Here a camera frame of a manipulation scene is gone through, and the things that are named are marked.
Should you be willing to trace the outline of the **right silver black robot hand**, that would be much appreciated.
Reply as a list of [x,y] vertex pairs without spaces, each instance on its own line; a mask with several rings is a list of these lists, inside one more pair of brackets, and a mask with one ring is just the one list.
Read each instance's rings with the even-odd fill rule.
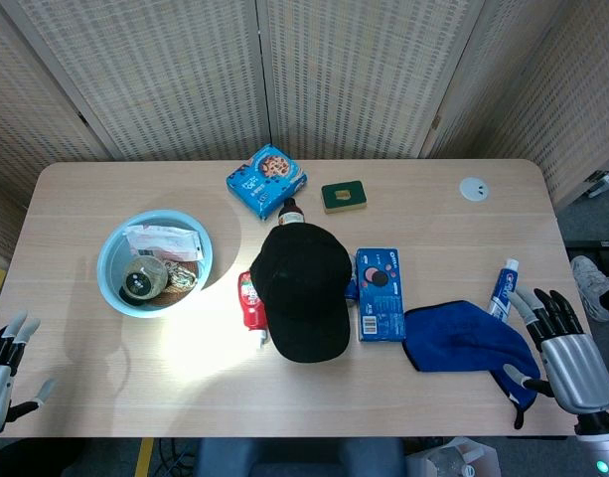
[[593,338],[575,311],[555,290],[517,288],[508,293],[530,333],[546,372],[535,379],[513,365],[504,372],[516,384],[549,398],[565,411],[591,414],[609,409],[609,372]]

